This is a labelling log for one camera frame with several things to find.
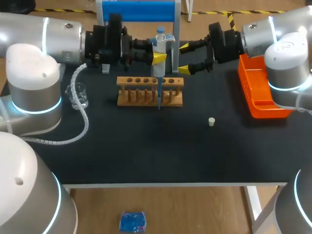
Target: orange tray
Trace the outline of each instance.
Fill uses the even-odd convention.
[[[292,110],[277,107],[271,96],[263,57],[239,57],[238,73],[254,118],[286,118]]]

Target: test tube rack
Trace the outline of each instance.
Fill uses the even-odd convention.
[[[153,77],[117,77],[120,86],[118,106],[158,106],[157,104],[158,80]],[[144,87],[144,90],[131,90],[128,86]],[[161,106],[183,106],[181,87],[184,86],[183,78],[163,78],[162,87],[170,88],[161,93]]]

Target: clear glass cup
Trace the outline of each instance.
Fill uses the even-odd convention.
[[[74,102],[70,85],[67,86],[65,93],[69,96],[70,102],[72,103],[72,107],[75,110],[79,110],[78,105],[76,105],[76,103]],[[76,83],[76,93],[83,109],[85,109],[89,105],[89,101],[86,93],[86,87],[84,86],[83,83]]]

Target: black tabletop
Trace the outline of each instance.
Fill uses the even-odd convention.
[[[199,49],[181,55],[179,63],[204,58]],[[287,182],[311,162],[312,117],[293,112],[287,119],[252,118],[237,66],[216,64],[210,73],[184,76],[183,107],[160,111],[117,106],[117,76],[150,76],[150,67],[133,63],[128,72],[113,67],[109,75],[85,70],[78,81],[89,99],[86,136],[64,146],[30,144],[63,184]],[[74,69],[66,69],[62,82],[60,125],[37,137],[66,140],[82,131],[80,112],[64,94]]]

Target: blue bar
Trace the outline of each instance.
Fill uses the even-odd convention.
[[[174,1],[103,1],[104,21],[110,13],[122,15],[123,22],[174,22]]]

